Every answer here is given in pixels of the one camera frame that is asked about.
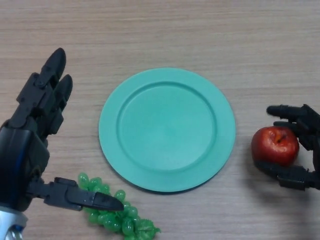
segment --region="red apple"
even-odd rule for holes
[[[267,126],[259,129],[252,137],[251,154],[254,161],[266,161],[288,167],[299,153],[299,142],[287,127]]]

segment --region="apple stem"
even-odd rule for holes
[[[283,139],[285,139],[287,137],[287,135],[283,135],[281,138],[278,139],[278,143],[280,143]]]

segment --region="grape leaf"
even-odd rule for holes
[[[160,228],[154,226],[149,219],[140,219],[136,223],[136,235],[139,240],[152,240],[157,233],[161,233]]]

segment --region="wood grain surface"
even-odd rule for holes
[[[158,240],[317,240],[320,192],[280,188],[250,160],[254,132],[275,120],[272,104],[320,111],[318,0],[1,0],[0,119],[58,47],[74,88],[58,135],[49,137],[43,175],[77,179],[81,171],[123,189],[139,214],[161,228]],[[226,95],[237,138],[222,171],[193,191],[161,196],[128,185],[100,150],[98,120],[109,94],[127,77],[179,67]],[[312,152],[299,162],[313,168]],[[25,212],[27,240],[120,240],[87,224],[83,212],[35,199]]]

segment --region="plastic grape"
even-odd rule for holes
[[[78,175],[79,187],[85,190],[110,194],[110,187],[103,183],[100,177],[89,179],[88,175],[81,172]],[[126,193],[120,189],[114,197],[123,203],[124,211],[96,210],[84,207],[83,210],[88,214],[88,221],[91,224],[104,226],[110,232],[123,234],[124,240],[153,240],[160,228],[148,219],[141,219],[138,209],[129,201],[125,201]]]
[[[129,206],[127,210],[127,216],[129,218],[136,218],[138,216],[138,209],[135,206]]]
[[[99,213],[93,212],[89,215],[89,223],[97,224],[98,223]]]
[[[86,173],[81,172],[78,175],[78,184],[81,189],[87,189],[89,186],[89,177]]]
[[[100,214],[100,215],[97,217],[97,223],[100,224],[100,225],[103,225],[104,222],[105,222],[105,220],[106,220],[106,217],[107,217],[106,214],[105,214],[105,215]]]
[[[89,189],[89,191],[93,191],[94,187],[96,185],[101,185],[101,184],[102,184],[101,177],[94,177],[94,178],[90,179],[88,189]]]
[[[122,232],[126,236],[131,236],[135,234],[135,225],[132,219],[125,218],[122,222]]]
[[[118,200],[120,200],[121,202],[123,202],[126,198],[126,193],[123,190],[118,190],[116,191],[114,197]]]
[[[98,213],[99,211],[96,209],[92,209],[92,208],[88,208],[88,207],[84,207],[83,210],[89,214],[95,214]]]
[[[93,192],[103,193],[102,185],[101,184],[95,185],[92,191]]]
[[[108,184],[101,185],[102,193],[110,195],[110,187]]]
[[[118,232],[121,229],[121,222],[113,214],[105,216],[103,225],[111,232]]]

